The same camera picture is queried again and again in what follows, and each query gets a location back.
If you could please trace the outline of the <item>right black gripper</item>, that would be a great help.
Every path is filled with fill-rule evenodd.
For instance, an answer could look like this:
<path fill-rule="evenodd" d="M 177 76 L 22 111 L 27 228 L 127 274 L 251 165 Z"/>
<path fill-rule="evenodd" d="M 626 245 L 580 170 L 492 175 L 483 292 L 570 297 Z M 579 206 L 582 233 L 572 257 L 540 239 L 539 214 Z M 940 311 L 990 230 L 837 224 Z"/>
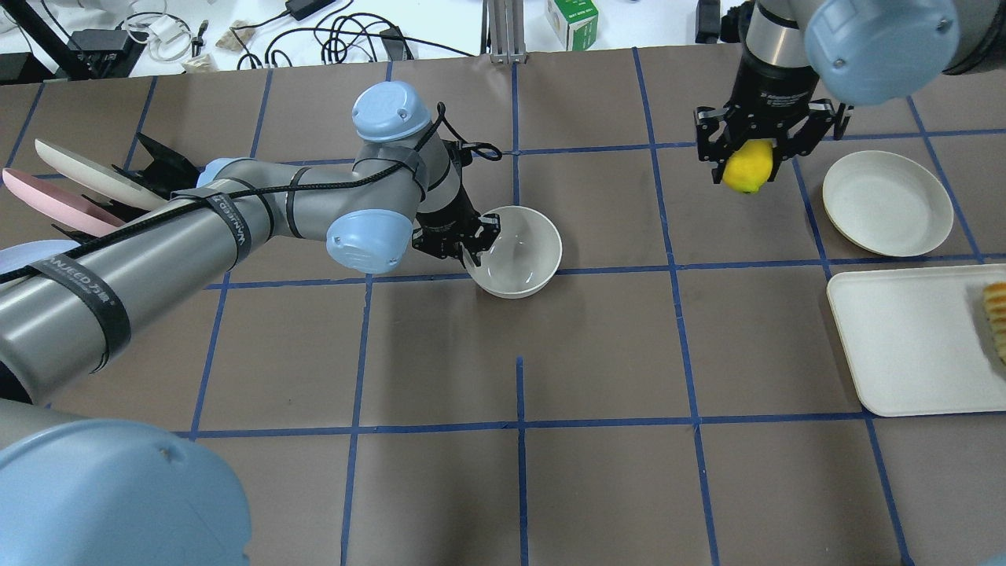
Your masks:
<path fill-rule="evenodd" d="M 784 162 L 809 155 L 827 133 L 841 139 L 854 107 L 844 101 L 815 99 L 818 82 L 811 67 L 741 61 L 725 106 L 700 106 L 694 111 L 697 155 L 712 166 L 712 182 L 723 182 L 727 162 L 748 140 L 773 141 L 769 182 L 775 182 Z"/>

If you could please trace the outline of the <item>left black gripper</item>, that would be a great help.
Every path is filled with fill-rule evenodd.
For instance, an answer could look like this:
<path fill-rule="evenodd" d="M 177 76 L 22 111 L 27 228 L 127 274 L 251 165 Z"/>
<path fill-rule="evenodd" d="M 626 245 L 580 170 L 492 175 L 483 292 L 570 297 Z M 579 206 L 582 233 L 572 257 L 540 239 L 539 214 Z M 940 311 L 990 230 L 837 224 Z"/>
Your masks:
<path fill-rule="evenodd" d="M 417 212 L 418 228 L 413 231 L 412 248 L 439 260 L 453 258 L 459 263 L 482 266 L 482 254 L 491 251 L 501 232 L 499 214 L 480 215 L 467 191 L 459 189 L 443 208 Z"/>

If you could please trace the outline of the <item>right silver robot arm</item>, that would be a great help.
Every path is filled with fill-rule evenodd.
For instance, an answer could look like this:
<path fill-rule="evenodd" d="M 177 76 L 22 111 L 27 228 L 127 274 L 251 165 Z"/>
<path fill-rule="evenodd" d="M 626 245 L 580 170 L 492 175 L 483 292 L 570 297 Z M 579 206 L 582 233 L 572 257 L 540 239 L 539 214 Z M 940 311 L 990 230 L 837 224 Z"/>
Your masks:
<path fill-rule="evenodd" d="M 694 111 L 697 155 L 714 183 L 739 174 L 765 140 L 762 182 L 840 139 L 855 108 L 913 95 L 939 75 L 1004 67 L 1002 1 L 745 1 L 696 7 L 699 44 L 736 43 L 740 64 L 720 108 Z"/>

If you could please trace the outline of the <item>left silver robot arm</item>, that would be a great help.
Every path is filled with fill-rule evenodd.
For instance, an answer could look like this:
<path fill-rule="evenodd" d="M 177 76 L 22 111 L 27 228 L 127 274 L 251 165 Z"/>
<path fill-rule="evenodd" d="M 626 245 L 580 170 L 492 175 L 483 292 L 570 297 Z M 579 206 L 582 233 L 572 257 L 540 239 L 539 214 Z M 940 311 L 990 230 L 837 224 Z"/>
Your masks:
<path fill-rule="evenodd" d="M 501 222 L 471 204 L 475 146 L 439 137 L 445 112 L 384 80 L 352 108 L 363 146 L 349 171 L 216 159 L 136 221 L 2 275 L 4 565 L 248 564 L 252 513 L 226 460 L 47 404 L 276 236 L 323 241 L 363 274 L 393 271 L 409 248 L 478 262 Z"/>

